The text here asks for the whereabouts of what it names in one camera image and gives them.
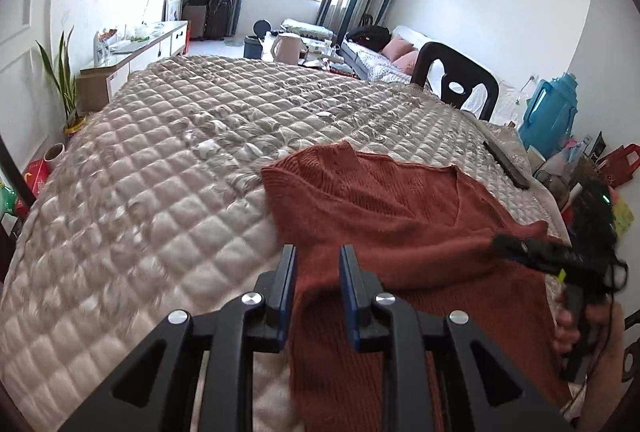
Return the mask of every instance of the green bottle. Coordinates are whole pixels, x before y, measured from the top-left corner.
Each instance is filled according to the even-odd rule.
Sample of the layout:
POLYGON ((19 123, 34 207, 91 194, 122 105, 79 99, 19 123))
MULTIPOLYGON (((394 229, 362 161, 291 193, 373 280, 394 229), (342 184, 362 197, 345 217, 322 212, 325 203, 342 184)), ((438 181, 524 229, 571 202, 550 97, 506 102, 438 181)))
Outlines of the green bottle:
POLYGON ((0 215, 0 219, 5 214, 9 214, 15 216, 14 207, 15 207, 15 192, 11 190, 8 186, 6 186, 2 181, 0 181, 0 195, 2 196, 2 215, 0 215))

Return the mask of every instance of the plant pot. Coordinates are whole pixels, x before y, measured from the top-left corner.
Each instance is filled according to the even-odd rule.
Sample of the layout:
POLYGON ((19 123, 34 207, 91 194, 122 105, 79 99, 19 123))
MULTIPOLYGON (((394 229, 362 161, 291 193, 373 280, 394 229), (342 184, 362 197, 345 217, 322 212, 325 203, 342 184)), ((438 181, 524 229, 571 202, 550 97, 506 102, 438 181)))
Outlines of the plant pot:
POLYGON ((85 115, 79 117, 78 120, 76 120, 76 122, 73 125, 66 125, 65 126, 65 136, 66 136, 66 138, 67 139, 73 138, 80 131, 82 131, 82 129, 84 129, 85 125, 86 125, 86 116, 85 115))
POLYGON ((44 163, 47 165, 47 169, 49 169, 49 172, 53 172, 55 168, 62 162, 64 157, 64 143, 57 143, 53 147, 50 147, 49 150, 44 153, 44 163))

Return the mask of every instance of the black plastic chair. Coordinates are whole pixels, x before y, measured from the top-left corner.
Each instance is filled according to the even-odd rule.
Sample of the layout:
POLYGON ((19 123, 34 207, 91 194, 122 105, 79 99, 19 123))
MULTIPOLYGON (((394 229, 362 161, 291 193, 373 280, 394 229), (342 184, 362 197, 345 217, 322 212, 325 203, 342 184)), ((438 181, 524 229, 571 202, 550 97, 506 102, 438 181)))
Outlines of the black plastic chair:
POLYGON ((460 109, 466 99, 471 96, 474 87, 484 84, 487 98, 482 107, 480 119, 488 122, 494 112, 495 103, 498 101, 498 83, 495 81, 494 76, 486 69, 446 44, 441 42, 427 42, 422 47, 418 54, 418 60, 415 63, 411 82, 424 88, 431 64, 437 60, 441 61, 445 71, 442 77, 440 99, 446 104, 460 109), (456 93, 453 91, 449 87, 452 82, 460 84, 464 92, 456 93))

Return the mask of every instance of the quilted bedspread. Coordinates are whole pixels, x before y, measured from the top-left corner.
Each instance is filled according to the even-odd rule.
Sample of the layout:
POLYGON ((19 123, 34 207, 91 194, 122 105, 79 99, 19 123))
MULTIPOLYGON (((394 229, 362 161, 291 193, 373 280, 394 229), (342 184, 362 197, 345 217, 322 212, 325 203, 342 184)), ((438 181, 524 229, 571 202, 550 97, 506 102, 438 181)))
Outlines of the quilted bedspread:
MULTIPOLYGON (((410 85, 215 56, 152 64, 76 136, 24 226, 0 303, 2 383, 36 430, 56 430, 172 310, 250 290, 279 252, 260 169, 315 143, 455 164, 520 223, 565 236, 550 194, 516 189, 484 150, 491 131, 511 130, 410 85)), ((255 430, 302 428, 286 359, 258 355, 254 371, 255 430)))

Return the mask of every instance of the white cabinet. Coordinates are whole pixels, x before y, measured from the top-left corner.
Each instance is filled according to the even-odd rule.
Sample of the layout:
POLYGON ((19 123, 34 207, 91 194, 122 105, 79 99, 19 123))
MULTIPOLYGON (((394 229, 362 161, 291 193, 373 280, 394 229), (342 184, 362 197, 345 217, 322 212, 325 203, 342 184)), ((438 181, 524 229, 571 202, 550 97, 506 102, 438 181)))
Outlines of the white cabinet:
POLYGON ((127 83, 130 73, 145 70, 149 64, 177 54, 187 43, 186 21, 165 21, 154 29, 160 32, 136 52, 113 53, 100 66, 91 62, 80 71, 78 97, 83 109, 100 111, 127 83))

